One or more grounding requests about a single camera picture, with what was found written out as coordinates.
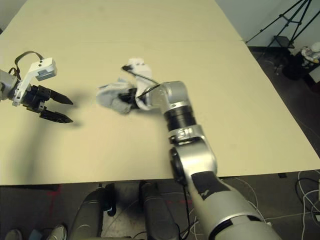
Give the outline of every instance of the person's foot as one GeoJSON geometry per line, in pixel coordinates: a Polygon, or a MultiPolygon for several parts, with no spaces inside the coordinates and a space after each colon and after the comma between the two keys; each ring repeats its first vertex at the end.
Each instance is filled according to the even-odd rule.
{"type": "Polygon", "coordinates": [[[22,240],[22,234],[18,229],[12,229],[5,235],[4,240],[22,240]]]}
{"type": "Polygon", "coordinates": [[[67,229],[63,225],[56,226],[46,240],[66,240],[67,229]]]}

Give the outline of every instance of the tripod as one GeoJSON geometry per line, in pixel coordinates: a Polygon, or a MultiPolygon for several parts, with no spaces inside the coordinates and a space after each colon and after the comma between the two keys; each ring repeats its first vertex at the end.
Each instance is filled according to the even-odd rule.
{"type": "Polygon", "coordinates": [[[280,46],[282,48],[294,48],[294,46],[292,45],[293,42],[295,41],[295,39],[297,37],[299,37],[299,35],[316,19],[316,17],[320,14],[320,10],[310,19],[310,21],[298,32],[298,29],[300,27],[300,25],[303,22],[303,19],[308,11],[308,8],[311,4],[312,0],[299,0],[298,2],[296,2],[293,6],[291,6],[288,10],[286,10],[284,13],[281,13],[279,15],[278,18],[276,18],[274,21],[272,21],[269,25],[267,25],[265,28],[261,29],[256,35],[254,35],[253,37],[251,37],[248,41],[246,41],[245,43],[247,44],[248,42],[250,42],[252,39],[254,39],[256,36],[258,36],[259,34],[261,34],[263,31],[265,31],[268,27],[270,27],[272,24],[274,24],[276,21],[278,21],[281,18],[284,18],[286,20],[286,24],[283,26],[283,28],[278,32],[278,34],[276,36],[274,36],[274,38],[272,39],[272,41],[269,43],[269,45],[264,49],[264,52],[261,56],[263,56],[266,52],[266,50],[275,42],[277,41],[280,46]],[[298,7],[298,9],[293,13],[293,15],[290,18],[287,18],[285,16],[286,13],[288,13],[289,11],[291,11],[294,7],[298,6],[300,4],[300,6],[298,7]],[[302,13],[302,16],[300,17],[299,21],[294,21],[295,16],[304,8],[304,11],[302,13]],[[296,28],[294,30],[294,33],[291,37],[291,39],[284,43],[281,44],[278,40],[279,40],[279,36],[280,34],[289,26],[290,23],[294,23],[297,24],[296,28]]]}

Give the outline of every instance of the white object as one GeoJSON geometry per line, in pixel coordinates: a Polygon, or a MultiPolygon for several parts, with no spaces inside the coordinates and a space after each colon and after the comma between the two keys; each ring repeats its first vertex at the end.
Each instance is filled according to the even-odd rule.
{"type": "MultiPolygon", "coordinates": [[[[128,65],[131,65],[133,73],[142,75],[150,79],[152,78],[151,68],[147,64],[145,64],[145,61],[142,58],[130,58],[128,61],[128,65]]],[[[135,94],[136,104],[140,109],[150,110],[151,108],[146,106],[144,102],[137,97],[140,96],[147,88],[155,84],[140,76],[136,76],[135,79],[136,79],[136,94],[135,94]]]]}
{"type": "Polygon", "coordinates": [[[95,98],[98,104],[113,109],[121,114],[127,114],[130,112],[131,105],[122,102],[118,98],[118,94],[127,93],[128,90],[133,87],[134,86],[127,80],[119,78],[117,82],[99,87],[95,98]]]}
{"type": "Polygon", "coordinates": [[[312,52],[315,52],[315,53],[320,52],[320,41],[312,44],[310,49],[311,49],[312,52]]]}
{"type": "Polygon", "coordinates": [[[56,63],[52,57],[32,63],[24,79],[18,84],[15,90],[12,105],[16,107],[20,105],[33,77],[41,77],[42,75],[47,75],[50,73],[53,77],[56,75],[56,72],[56,63]]]}

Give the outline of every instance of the white tabletop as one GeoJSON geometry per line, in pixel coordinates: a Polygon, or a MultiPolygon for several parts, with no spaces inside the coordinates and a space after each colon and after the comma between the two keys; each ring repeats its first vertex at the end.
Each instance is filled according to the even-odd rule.
{"type": "MultiPolygon", "coordinates": [[[[213,0],[28,0],[0,35],[0,69],[34,50],[53,57],[38,82],[74,106],[46,103],[74,123],[54,123],[2,101],[0,184],[172,178],[158,111],[123,116],[96,104],[97,87],[131,57],[158,82],[183,81],[219,176],[311,170],[320,160],[272,84],[213,0]]],[[[22,76],[35,56],[21,60],[22,76]]]]}

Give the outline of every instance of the floor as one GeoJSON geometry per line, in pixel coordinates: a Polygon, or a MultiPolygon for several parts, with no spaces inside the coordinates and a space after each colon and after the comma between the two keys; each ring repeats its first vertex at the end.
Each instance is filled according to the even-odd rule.
{"type": "MultiPolygon", "coordinates": [[[[255,52],[252,54],[255,57],[259,56],[255,52]]],[[[289,80],[280,70],[275,73],[273,61],[273,56],[267,55],[259,60],[259,64],[320,156],[320,125],[318,124],[320,95],[313,93],[303,80],[289,80]]],[[[303,205],[295,192],[297,174],[297,172],[291,172],[282,177],[278,174],[231,177],[224,181],[235,187],[249,201],[257,204],[254,190],[258,209],[280,237],[284,240],[300,240],[303,229],[301,214],[303,205]]],[[[302,172],[301,177],[320,179],[320,175],[315,171],[302,172]]],[[[157,182],[175,221],[181,229],[185,229],[188,224],[182,188],[171,179],[157,182]]],[[[319,188],[317,183],[311,181],[304,180],[301,184],[305,192],[319,188]]],[[[114,217],[108,217],[105,214],[103,237],[133,237],[144,231],[144,215],[137,202],[138,185],[138,181],[115,183],[118,198],[117,214],[114,217]]],[[[21,229],[25,239],[28,239],[32,229],[37,229],[46,235],[50,232],[50,228],[60,223],[70,228],[83,199],[97,187],[97,183],[63,184],[58,191],[54,192],[0,187],[0,239],[4,239],[5,234],[12,228],[21,229]]],[[[318,193],[312,193],[310,199],[315,203],[318,200],[318,193]]],[[[305,240],[320,238],[318,225],[310,213],[305,215],[305,240]]],[[[199,233],[196,235],[198,240],[204,240],[204,236],[200,234],[201,223],[196,225],[195,232],[199,233]]],[[[141,234],[138,238],[146,239],[146,235],[141,234]]],[[[188,240],[193,239],[195,235],[190,234],[188,240]]]]}

